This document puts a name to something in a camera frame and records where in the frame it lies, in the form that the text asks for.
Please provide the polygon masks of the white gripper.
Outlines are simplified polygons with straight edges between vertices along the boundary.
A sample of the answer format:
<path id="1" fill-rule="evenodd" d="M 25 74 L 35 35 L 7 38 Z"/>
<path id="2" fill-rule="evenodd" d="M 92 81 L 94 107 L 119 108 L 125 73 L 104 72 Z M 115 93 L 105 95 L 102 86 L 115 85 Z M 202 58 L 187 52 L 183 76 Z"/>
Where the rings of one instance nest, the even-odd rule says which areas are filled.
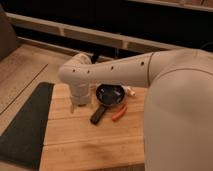
<path id="1" fill-rule="evenodd" d="M 79 84 L 70 85 L 70 98 L 74 105 L 82 106 L 86 105 L 91 101 L 90 95 L 90 85 L 89 84 Z M 70 105 L 70 112 L 74 112 L 73 105 Z"/>

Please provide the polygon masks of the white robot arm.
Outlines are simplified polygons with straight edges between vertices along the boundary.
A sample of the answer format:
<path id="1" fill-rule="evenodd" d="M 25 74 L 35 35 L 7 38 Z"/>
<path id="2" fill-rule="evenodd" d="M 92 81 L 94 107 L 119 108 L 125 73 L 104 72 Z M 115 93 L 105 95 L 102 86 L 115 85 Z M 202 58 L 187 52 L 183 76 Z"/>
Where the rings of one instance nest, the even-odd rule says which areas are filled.
<path id="1" fill-rule="evenodd" d="M 213 53 L 151 52 L 92 64 L 77 54 L 59 69 L 76 104 L 91 83 L 146 87 L 146 171 L 213 171 Z"/>

